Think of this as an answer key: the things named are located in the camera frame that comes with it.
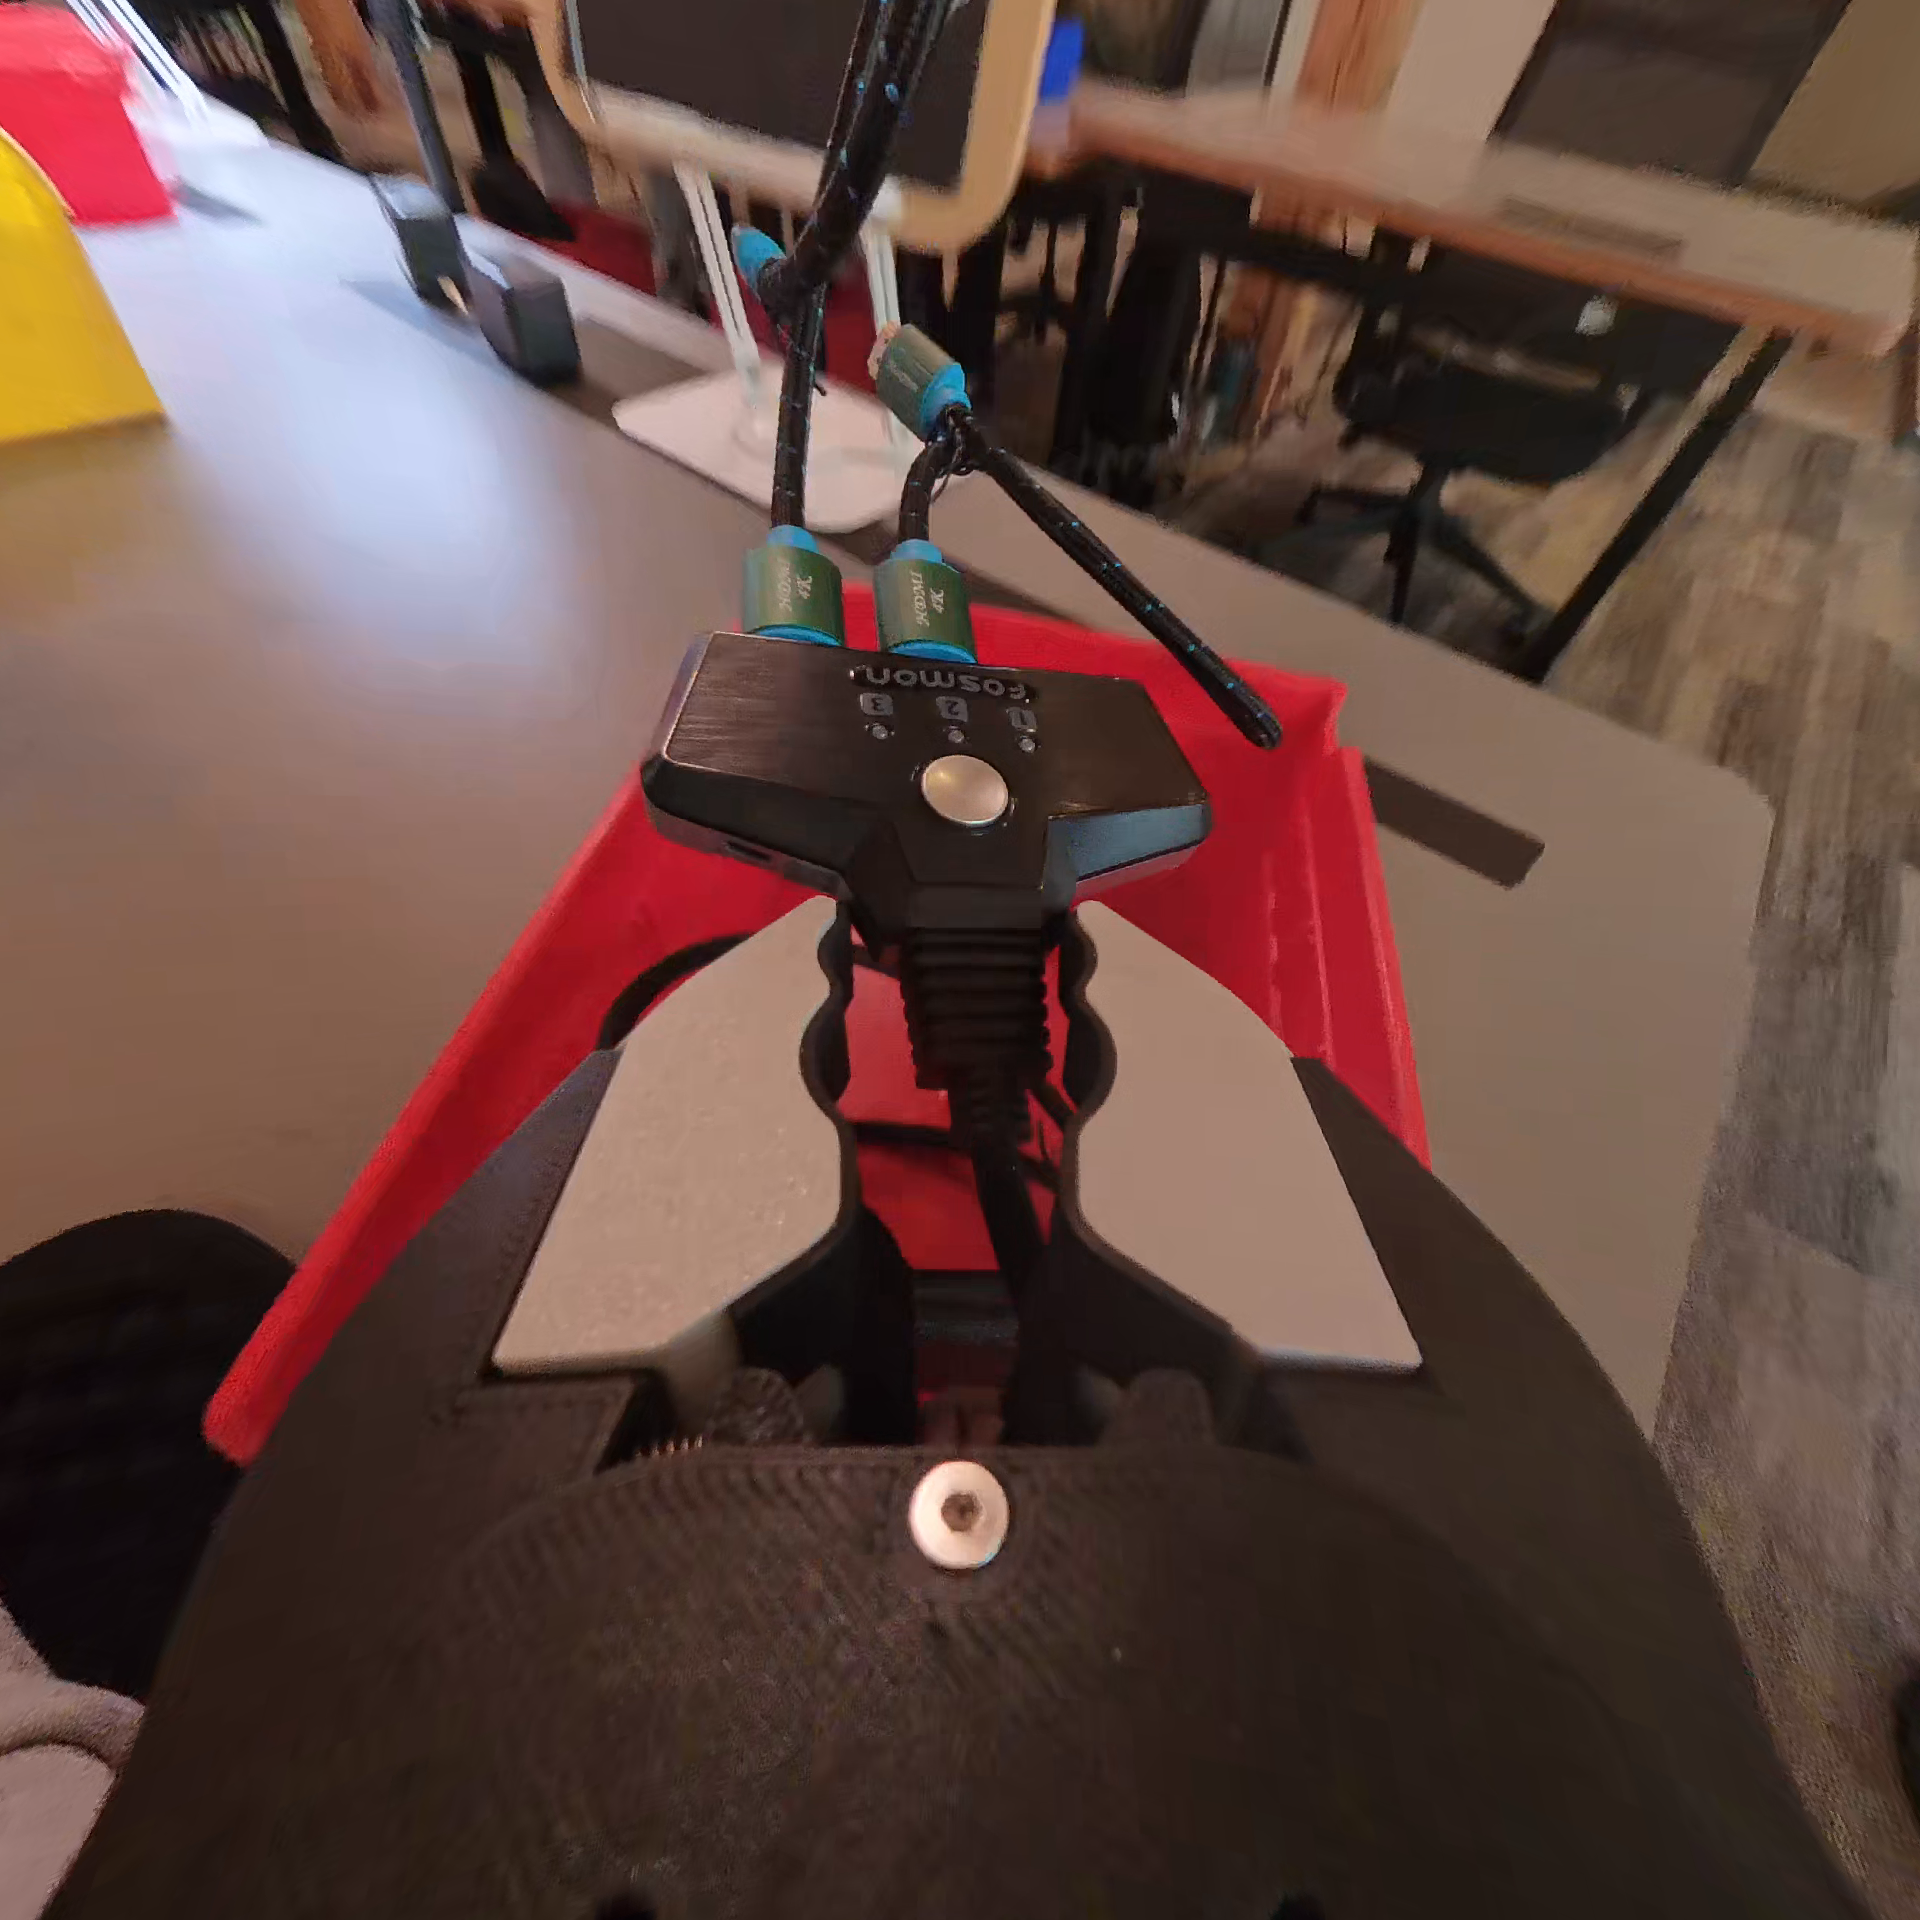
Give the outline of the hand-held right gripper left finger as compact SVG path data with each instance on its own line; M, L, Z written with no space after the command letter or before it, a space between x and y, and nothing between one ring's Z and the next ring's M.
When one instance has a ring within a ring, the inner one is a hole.
M853 1138L804 1069L834 900L801 900L671 989L618 1051L520 1295L507 1378L724 1378L735 1308L857 1220Z

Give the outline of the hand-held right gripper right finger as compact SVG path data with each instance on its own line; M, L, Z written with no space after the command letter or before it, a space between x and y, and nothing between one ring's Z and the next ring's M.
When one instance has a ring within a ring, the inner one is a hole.
M1283 1037L1109 904L1084 904L1077 931L1084 1005L1113 1047L1077 1110L1095 1243L1266 1361L1413 1375L1419 1349Z

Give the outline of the red plastic bin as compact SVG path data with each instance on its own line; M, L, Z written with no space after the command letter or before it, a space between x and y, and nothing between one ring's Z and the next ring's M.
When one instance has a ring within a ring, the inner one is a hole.
M36 161L78 229L175 217L129 121L129 60L76 13L3 3L3 131Z
M989 667L1148 688L1210 795L1210 837L1108 904L1210 972L1294 1055L1321 1061L1430 1165L1370 786L1362 754L1339 741L1345 686L1241 663L1283 721L1283 746L1260 754L1146 641L999 608L976 608L974 635ZM694 948L757 934L804 899L783 877L667 841L631 776L211 1392L208 1445L256 1460L403 1246L602 1044L620 989Z

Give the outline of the black hdmi switch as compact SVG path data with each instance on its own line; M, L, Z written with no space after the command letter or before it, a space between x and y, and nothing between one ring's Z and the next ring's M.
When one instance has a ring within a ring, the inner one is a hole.
M690 649L639 784L660 833L840 899L896 963L917 1083L1001 1146L1052 1073L1068 910L1210 829L1132 679L745 635Z

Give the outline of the braided hdmi cable green plugs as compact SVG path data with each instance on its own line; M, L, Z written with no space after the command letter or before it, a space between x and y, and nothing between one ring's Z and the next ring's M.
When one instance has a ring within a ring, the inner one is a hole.
M1080 576L1178 658L1207 701L1260 750L1278 750L1283 725L1266 698L1218 657L1175 611L1154 595L1089 525L1047 494L974 410L965 373L924 331L899 324L872 353L874 398L907 428L921 450L910 459L899 543L874 576L879 648L905 658L974 663L974 615L962 588L929 538L937 494L965 473L986 478Z
M863 239L892 169L902 121L946 26L946 3L864 3L837 99L822 180L783 250L730 229L730 264L773 327L783 367L772 450L772 533L745 562L745 635L841 648L841 576L808 525L814 395L822 377L830 283Z

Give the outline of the yellow plastic bin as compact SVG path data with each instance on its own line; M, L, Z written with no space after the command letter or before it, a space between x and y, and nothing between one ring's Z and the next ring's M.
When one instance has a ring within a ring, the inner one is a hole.
M57 182L3 135L3 443L164 418Z

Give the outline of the black quilted pad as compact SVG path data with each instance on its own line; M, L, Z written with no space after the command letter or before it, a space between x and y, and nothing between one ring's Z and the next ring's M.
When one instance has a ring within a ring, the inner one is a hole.
M237 1484L203 1413L295 1278L203 1210L3 1261L3 1604L49 1667L143 1701Z

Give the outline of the black office chair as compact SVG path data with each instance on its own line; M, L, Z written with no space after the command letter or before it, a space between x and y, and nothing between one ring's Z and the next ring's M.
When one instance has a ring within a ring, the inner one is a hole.
M1417 280L1359 304L1347 357L1332 380L1332 407L1343 450L1385 443L1413 459L1413 479L1402 494L1313 484L1296 522L1308 525L1335 508L1343 538L1385 543L1392 625L1402 627L1409 611L1419 558L1436 554L1486 583L1519 638L1531 638L1549 611L1446 508L1446 488L1460 473L1531 491L1572 484L1640 418L1629 384L1494 344Z

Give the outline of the grey box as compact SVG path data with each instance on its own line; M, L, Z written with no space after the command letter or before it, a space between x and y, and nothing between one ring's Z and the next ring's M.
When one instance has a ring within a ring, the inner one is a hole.
M556 274L520 254L470 250L465 298L470 324L508 373L539 389L582 380L582 347Z
M429 307L465 313L467 250L444 196L410 175L368 175L368 186L391 229L415 298Z

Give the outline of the long wooden desk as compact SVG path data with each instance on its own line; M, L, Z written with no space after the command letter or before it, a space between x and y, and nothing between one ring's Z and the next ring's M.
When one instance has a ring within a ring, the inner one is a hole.
M1568 600L1512 653L1545 686L1573 638L1665 525L1800 344L1868 364L1917 324L1917 233L1744 189L1555 158L1516 141L1417 131L1255 85L1188 95L1077 81L1027 131L1027 180L1113 168L1245 196L1257 217L1329 212L1614 300L1756 335L1674 440Z

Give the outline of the black board with wooden rim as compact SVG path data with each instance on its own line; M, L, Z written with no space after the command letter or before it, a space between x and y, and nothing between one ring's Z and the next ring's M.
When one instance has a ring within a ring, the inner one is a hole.
M528 3L574 135L631 169L694 168L804 212L863 3ZM962 250L1022 180L1056 3L953 3L910 91L872 223Z

